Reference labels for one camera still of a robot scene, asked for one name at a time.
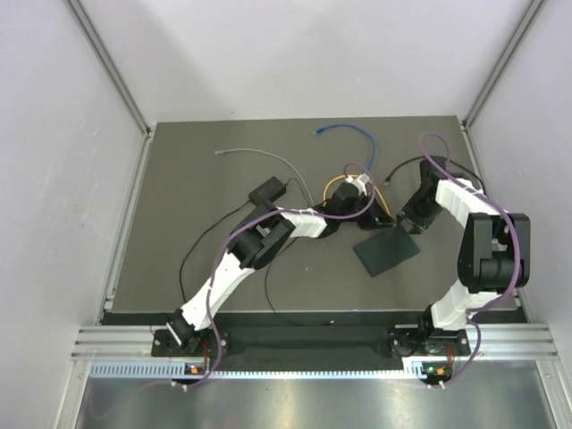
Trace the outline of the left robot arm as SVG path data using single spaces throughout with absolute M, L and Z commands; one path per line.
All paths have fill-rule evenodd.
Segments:
M 326 238 L 345 222 L 356 223 L 362 230 L 395 224 L 380 190 L 367 175 L 339 179 L 335 191 L 326 191 L 323 201 L 309 208 L 276 206 L 274 201 L 284 194 L 284 186 L 277 191 L 260 188 L 251 192 L 254 210 L 219 248 L 205 284 L 166 324 L 176 349 L 187 355 L 197 352 L 202 346 L 202 331 L 211 326 L 225 300 L 251 274 L 268 266 L 289 240 Z

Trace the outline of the dark grey network switch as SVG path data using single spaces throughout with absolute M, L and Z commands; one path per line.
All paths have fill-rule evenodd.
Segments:
M 420 253 L 401 226 L 383 230 L 354 246 L 354 252 L 371 277 L 385 273 Z

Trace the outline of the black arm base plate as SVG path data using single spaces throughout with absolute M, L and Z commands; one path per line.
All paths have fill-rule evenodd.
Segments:
M 230 326 L 219 329 L 225 357 L 248 351 L 325 351 L 366 353 L 375 358 L 466 357 L 471 353 L 467 332 L 426 338 L 416 326 Z

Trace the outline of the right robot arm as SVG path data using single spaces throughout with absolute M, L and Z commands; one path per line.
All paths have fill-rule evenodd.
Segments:
M 458 279 L 418 318 L 417 351 L 429 355 L 458 346 L 474 315 L 525 286 L 530 275 L 528 216 L 498 208 L 471 180 L 450 174 L 445 166 L 442 157 L 422 160 L 420 186 L 398 213 L 409 234 L 425 232 L 443 210 L 464 230 Z

